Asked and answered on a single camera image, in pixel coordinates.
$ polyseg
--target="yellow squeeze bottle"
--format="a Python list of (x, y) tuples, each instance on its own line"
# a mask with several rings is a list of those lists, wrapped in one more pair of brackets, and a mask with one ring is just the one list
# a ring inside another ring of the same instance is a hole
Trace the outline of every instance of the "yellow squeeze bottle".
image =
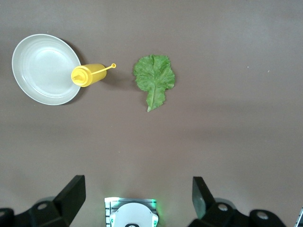
[(74, 84), (80, 87), (87, 87), (88, 85), (104, 79), (107, 70), (111, 68), (114, 69), (115, 67), (116, 64), (114, 63), (107, 68), (101, 64), (80, 65), (71, 72), (71, 79)]

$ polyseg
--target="plate rim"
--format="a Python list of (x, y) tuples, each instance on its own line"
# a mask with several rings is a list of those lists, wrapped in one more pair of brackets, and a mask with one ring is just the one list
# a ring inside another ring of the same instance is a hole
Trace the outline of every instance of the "plate rim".
[(58, 38), (58, 37), (56, 37), (56, 36), (49, 35), (49, 34), (33, 34), (33, 35), (29, 35), (29, 36), (25, 37), (24, 39), (22, 39), (22, 40), (18, 43), (18, 45), (15, 47), (15, 50), (14, 50), (14, 52), (13, 52), (12, 59), (11, 59), (11, 66), (12, 66), (12, 71), (13, 71), (13, 75), (14, 75), (15, 81), (17, 82), (17, 84), (18, 84), (18, 86), (21, 88), (21, 90), (22, 90), (27, 96), (29, 96), (31, 99), (33, 99), (33, 100), (35, 100), (35, 101), (37, 101), (37, 102), (39, 102), (39, 103), (42, 103), (42, 104), (45, 104), (45, 105), (62, 105), (62, 104), (68, 103), (69, 101), (71, 101), (71, 100), (78, 94), (78, 92), (80, 91), (80, 87), (78, 87), (78, 89), (75, 90), (75, 94), (74, 94), (71, 98), (69, 98), (68, 100), (64, 100), (63, 102), (58, 102), (58, 103), (55, 103), (55, 104), (53, 104), (53, 103), (50, 104), (50, 103), (47, 103), (47, 102), (44, 102), (44, 101), (37, 100), (37, 99), (33, 98), (33, 97), (32, 97), (30, 94), (28, 94), (28, 92), (26, 92), (26, 91), (23, 89), (23, 87), (19, 84), (18, 78), (16, 77), (15, 71), (14, 71), (14, 59), (15, 59), (16, 51), (17, 51), (17, 49), (19, 48), (19, 46), (20, 46), (25, 40), (30, 39), (30, 38), (32, 38), (32, 37), (34, 37), (34, 36), (51, 37), (51, 38), (55, 39), (56, 41), (58, 41), (58, 42), (64, 44), (64, 45), (71, 51), (71, 53), (76, 57), (76, 59), (77, 59), (77, 61), (78, 61), (78, 65), (81, 65), (80, 59), (79, 59), (79, 57), (77, 56), (76, 52), (75, 52), (75, 51), (74, 51), (74, 50), (73, 50), (73, 49), (72, 49), (64, 40), (62, 40), (62, 39), (60, 39), (60, 38)]

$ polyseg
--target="metal screw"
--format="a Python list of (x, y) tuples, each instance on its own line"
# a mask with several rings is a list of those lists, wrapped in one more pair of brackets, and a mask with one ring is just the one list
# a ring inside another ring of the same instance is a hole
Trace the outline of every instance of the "metal screw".
[(223, 204), (223, 203), (220, 203), (220, 204), (218, 205), (218, 208), (219, 208), (221, 211), (228, 211), (227, 206), (226, 206), (225, 204)]
[(40, 205), (37, 207), (37, 209), (38, 209), (38, 210), (43, 210), (45, 207), (47, 207), (47, 204), (46, 204), (46, 203), (42, 203), (42, 204), (40, 204)]
[(267, 220), (268, 216), (266, 213), (262, 212), (262, 211), (258, 211), (257, 216), (263, 220)]

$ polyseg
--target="plate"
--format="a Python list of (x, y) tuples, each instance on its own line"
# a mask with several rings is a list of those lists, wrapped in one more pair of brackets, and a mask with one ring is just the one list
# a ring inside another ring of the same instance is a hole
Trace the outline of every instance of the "plate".
[(61, 105), (80, 90), (71, 80), (80, 65), (74, 50), (52, 35), (36, 34), (23, 39), (12, 57), (14, 77), (32, 99), (46, 105)]

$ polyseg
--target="lettuce leaf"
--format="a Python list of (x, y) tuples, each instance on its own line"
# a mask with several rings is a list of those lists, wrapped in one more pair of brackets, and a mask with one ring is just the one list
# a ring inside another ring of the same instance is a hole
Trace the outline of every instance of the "lettuce leaf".
[(139, 89), (147, 91), (147, 112), (161, 106), (165, 101), (165, 90), (175, 85), (175, 74), (170, 68), (170, 60), (164, 55), (142, 57), (134, 66), (135, 82)]

